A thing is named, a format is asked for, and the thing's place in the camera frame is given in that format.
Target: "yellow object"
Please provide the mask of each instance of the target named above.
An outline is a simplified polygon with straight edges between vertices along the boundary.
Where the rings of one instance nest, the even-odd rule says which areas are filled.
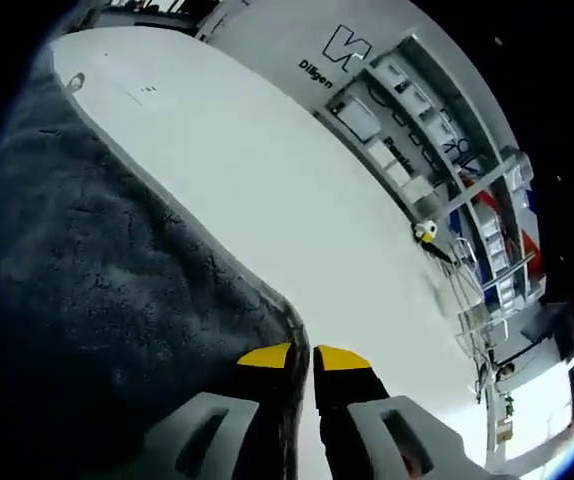
[[[326,345],[320,345],[317,348],[322,356],[325,371],[371,368],[367,360],[349,350],[328,347]]]
[[[271,347],[257,348],[243,355],[238,365],[265,368],[285,368],[285,359],[291,343],[280,343]]]

